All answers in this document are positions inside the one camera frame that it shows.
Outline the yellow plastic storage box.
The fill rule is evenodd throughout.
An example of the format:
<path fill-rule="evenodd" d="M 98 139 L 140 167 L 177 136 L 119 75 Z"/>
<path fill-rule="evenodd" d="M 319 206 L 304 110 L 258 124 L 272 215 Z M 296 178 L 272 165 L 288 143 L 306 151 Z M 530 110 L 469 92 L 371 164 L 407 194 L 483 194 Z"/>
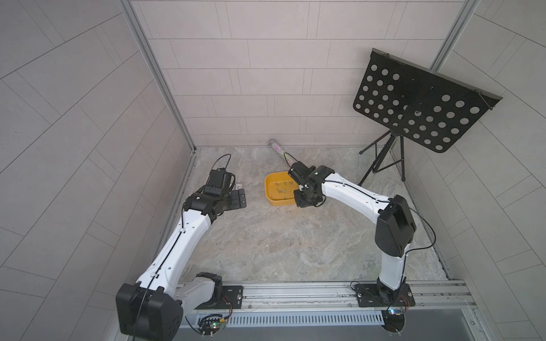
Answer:
<path fill-rule="evenodd" d="M 270 173 L 264 180 L 267 200 L 272 206 L 295 205 L 294 191 L 299 189 L 297 183 L 287 171 Z"/>

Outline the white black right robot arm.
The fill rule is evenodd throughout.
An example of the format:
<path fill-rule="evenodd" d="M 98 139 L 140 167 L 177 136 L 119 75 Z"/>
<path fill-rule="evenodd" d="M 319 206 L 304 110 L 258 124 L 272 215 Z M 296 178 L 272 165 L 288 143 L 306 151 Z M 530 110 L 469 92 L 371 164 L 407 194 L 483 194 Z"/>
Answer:
<path fill-rule="evenodd" d="M 411 251 L 432 248 L 411 247 L 417 226 L 413 210 L 406 199 L 381 196 L 346 180 L 326 166 L 307 167 L 294 163 L 288 175 L 298 185 L 294 191 L 297 207 L 319 207 L 327 199 L 334 199 L 358 211 L 375 224 L 375 244 L 382 253 L 381 270 L 377 280 L 378 297 L 392 303 L 405 284 L 405 264 Z"/>

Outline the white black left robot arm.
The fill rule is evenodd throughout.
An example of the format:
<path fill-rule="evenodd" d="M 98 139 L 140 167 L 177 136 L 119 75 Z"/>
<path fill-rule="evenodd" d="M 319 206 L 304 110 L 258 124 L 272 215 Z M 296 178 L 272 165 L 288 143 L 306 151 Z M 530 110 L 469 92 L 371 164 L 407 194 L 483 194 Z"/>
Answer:
<path fill-rule="evenodd" d="M 199 240 L 217 216 L 247 206 L 243 189 L 215 197 L 194 193 L 184 203 L 173 234 L 135 284 L 123 284 L 115 301 L 122 334 L 141 340 L 173 340 L 186 314 L 195 309 L 241 307 L 243 289 L 223 288 L 221 276 L 206 272 L 180 285 Z"/>

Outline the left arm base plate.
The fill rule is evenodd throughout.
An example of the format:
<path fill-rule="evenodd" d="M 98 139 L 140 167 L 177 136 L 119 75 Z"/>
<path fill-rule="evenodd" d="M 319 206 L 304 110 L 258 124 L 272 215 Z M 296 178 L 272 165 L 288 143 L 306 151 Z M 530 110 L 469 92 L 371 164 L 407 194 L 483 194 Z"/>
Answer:
<path fill-rule="evenodd" d="M 227 310 L 241 309 L 243 300 L 244 286 L 223 286 L 219 290 L 215 290 L 212 298 L 199 305 L 196 310 Z"/>

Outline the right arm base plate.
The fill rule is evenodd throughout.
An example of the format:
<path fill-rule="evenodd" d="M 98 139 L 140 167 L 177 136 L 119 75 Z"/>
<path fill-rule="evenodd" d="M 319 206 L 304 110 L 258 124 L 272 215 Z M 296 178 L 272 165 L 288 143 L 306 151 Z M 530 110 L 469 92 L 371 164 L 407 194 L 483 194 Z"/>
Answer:
<path fill-rule="evenodd" d="M 360 308 L 370 307 L 401 307 L 415 306 L 415 299 L 410 286 L 403 281 L 401 286 L 392 290 L 379 280 L 372 284 L 352 281 L 350 288 L 354 291 Z"/>

